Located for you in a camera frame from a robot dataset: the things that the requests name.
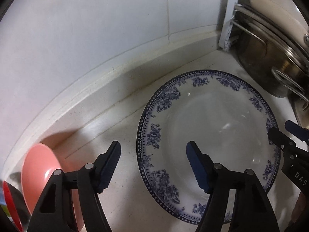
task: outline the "backsplash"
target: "backsplash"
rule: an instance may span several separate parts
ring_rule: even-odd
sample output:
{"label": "backsplash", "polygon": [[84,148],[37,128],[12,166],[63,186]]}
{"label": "backsplash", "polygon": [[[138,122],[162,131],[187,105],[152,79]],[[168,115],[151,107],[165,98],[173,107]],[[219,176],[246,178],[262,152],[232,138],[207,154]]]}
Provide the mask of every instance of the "backsplash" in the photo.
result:
{"label": "backsplash", "polygon": [[220,29],[226,2],[15,0],[0,22],[0,171],[23,130],[80,77],[125,52]]}

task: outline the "red bowl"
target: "red bowl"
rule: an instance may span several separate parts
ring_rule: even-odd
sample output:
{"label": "red bowl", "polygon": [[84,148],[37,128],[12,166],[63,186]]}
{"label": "red bowl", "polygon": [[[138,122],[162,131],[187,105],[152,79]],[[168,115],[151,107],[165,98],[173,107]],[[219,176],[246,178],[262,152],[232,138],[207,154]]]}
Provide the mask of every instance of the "red bowl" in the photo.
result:
{"label": "red bowl", "polygon": [[[36,144],[27,152],[21,170],[21,187],[30,214],[32,214],[47,181],[56,169],[62,169],[64,172],[73,171],[71,165],[60,163],[53,151],[44,144]],[[78,231],[80,231],[84,226],[84,220],[77,190],[72,190],[72,199],[75,219]]]}

